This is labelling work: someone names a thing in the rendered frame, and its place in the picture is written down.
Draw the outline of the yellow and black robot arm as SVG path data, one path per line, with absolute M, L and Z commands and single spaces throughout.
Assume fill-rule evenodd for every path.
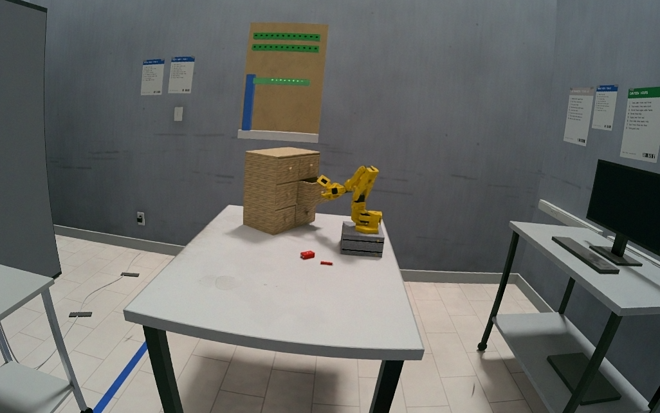
M 354 176 L 344 183 L 344 187 L 340 185 L 339 187 L 331 188 L 332 196 L 350 193 L 355 190 L 352 197 L 353 200 L 351 202 L 351 220 L 356 223 L 355 231 L 359 231 L 365 234 L 378 233 L 378 224 L 380 223 L 381 213 L 377 211 L 364 210 L 366 204 L 366 201 L 364 200 L 369 197 L 369 193 L 374 185 L 374 180 L 376 179 L 378 173 L 379 170 L 375 167 L 364 165 L 359 167 Z

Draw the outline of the wooden chest of drawers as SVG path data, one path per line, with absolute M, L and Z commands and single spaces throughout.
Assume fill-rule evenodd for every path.
M 313 221 L 296 226 L 297 204 L 275 209 L 277 185 L 291 181 L 297 181 L 297 201 L 298 201 L 298 183 L 301 179 L 313 178 L 310 176 L 300 178 L 300 157 L 308 154 L 318 154 L 318 174 L 320 166 L 320 152 L 304 151 L 292 147 L 277 149 L 263 149 L 256 151 L 246 151 L 244 165 L 244 196 L 243 196 L 243 224 L 251 228 L 260 230 L 270 235 L 276 235 L 293 228 L 308 224 Z M 304 152 L 301 152 L 304 151 Z M 312 152 L 312 153 L 310 153 Z M 279 158 L 290 156 L 299 156 L 298 179 L 277 183 L 277 169 Z M 275 211 L 295 205 L 295 227 L 275 233 Z

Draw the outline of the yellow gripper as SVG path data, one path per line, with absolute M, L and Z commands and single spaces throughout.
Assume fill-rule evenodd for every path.
M 323 187 L 327 187 L 327 188 L 326 188 L 327 193 L 322 193 L 322 194 L 321 194 L 322 197 L 324 197 L 324 198 L 326 198 L 326 199 L 328 199 L 328 200 L 333 200 L 333 199 L 336 199 L 336 198 L 338 198 L 338 197 L 340 197 L 340 196 L 342 195 L 342 194 L 340 194 L 340 195 L 333 195 L 333 196 L 332 196 L 331 188 L 333 188 L 333 187 L 339 187 L 340 185 L 339 185 L 338 183 L 333 183 L 333 184 L 331 185 L 331 184 L 330 184 L 330 180 L 327 179 L 325 176 L 321 175 L 321 177 L 320 177 L 320 178 L 318 179 L 318 181 L 316 181 L 316 182 L 318 182 L 319 184 L 321 184 Z

